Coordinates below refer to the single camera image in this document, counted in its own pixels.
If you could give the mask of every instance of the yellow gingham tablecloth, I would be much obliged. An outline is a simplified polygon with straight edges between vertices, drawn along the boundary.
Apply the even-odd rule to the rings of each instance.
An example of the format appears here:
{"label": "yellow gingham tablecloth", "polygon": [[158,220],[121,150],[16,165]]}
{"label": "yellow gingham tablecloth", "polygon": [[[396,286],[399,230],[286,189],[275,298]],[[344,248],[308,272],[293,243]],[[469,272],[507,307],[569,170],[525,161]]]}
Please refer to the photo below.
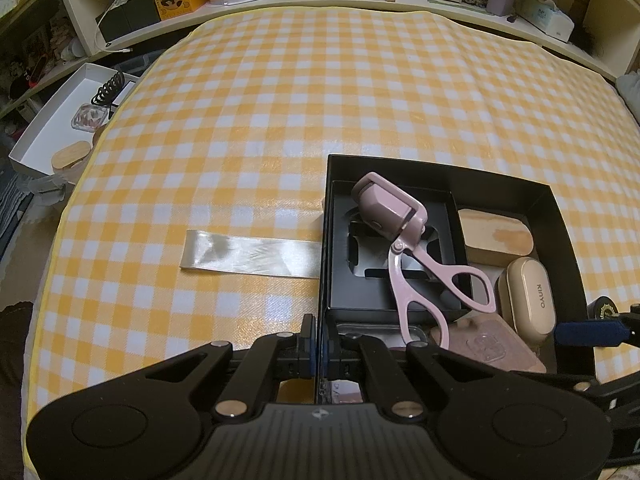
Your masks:
{"label": "yellow gingham tablecloth", "polygon": [[[640,301],[640,131],[601,76],[429,12],[243,12],[165,53],[100,139],[56,236],[28,419],[210,340],[296,331],[317,280],[178,264],[187,229],[320,240],[329,153],[548,183],[588,300]],[[640,368],[597,357],[601,380]]]}

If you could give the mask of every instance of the dark brown fabric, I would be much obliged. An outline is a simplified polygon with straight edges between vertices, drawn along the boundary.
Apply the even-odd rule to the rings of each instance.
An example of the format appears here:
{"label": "dark brown fabric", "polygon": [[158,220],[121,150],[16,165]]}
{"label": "dark brown fabric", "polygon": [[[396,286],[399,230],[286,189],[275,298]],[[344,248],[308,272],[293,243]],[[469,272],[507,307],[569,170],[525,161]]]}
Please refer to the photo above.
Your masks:
{"label": "dark brown fabric", "polygon": [[0,312],[0,480],[22,480],[20,389],[24,342],[33,303],[23,301]]}

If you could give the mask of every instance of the eyelash curler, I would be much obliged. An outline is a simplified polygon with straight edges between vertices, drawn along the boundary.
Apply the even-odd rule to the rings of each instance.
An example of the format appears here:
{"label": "eyelash curler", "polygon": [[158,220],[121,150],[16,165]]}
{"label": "eyelash curler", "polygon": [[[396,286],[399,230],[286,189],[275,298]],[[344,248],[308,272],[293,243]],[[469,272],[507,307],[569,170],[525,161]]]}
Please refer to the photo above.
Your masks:
{"label": "eyelash curler", "polygon": [[[440,329],[440,346],[449,348],[447,320],[440,309],[409,285],[402,275],[401,258],[404,252],[429,269],[462,303],[479,312],[495,312],[495,296],[487,275],[479,269],[462,265],[443,265],[436,262],[419,245],[427,221],[427,210],[414,197],[402,191],[377,173],[367,173],[353,187],[351,196],[358,204],[362,220],[374,231],[391,241],[388,256],[391,291],[396,298],[400,332],[405,344],[409,335],[407,309],[415,301],[424,306],[436,319]],[[488,298],[487,304],[478,303],[459,290],[453,278],[459,274],[471,274],[482,281]]]}

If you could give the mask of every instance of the coiled black cable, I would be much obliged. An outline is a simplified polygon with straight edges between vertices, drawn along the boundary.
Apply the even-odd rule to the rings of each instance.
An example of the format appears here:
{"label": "coiled black cable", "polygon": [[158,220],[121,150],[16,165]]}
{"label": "coiled black cable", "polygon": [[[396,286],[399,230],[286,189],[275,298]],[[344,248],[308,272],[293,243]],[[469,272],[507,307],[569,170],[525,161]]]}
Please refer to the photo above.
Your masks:
{"label": "coiled black cable", "polygon": [[120,71],[98,89],[98,93],[91,99],[96,106],[110,106],[113,100],[124,88],[124,74]]}

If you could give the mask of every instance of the blue object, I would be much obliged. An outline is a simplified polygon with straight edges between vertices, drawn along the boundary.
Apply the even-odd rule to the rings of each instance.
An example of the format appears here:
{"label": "blue object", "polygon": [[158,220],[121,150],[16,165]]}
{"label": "blue object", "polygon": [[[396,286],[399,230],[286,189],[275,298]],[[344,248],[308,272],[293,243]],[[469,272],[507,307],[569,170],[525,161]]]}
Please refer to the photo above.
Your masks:
{"label": "blue object", "polygon": [[554,330],[556,344],[562,346],[619,346],[631,336],[619,319],[588,319],[559,323]]}

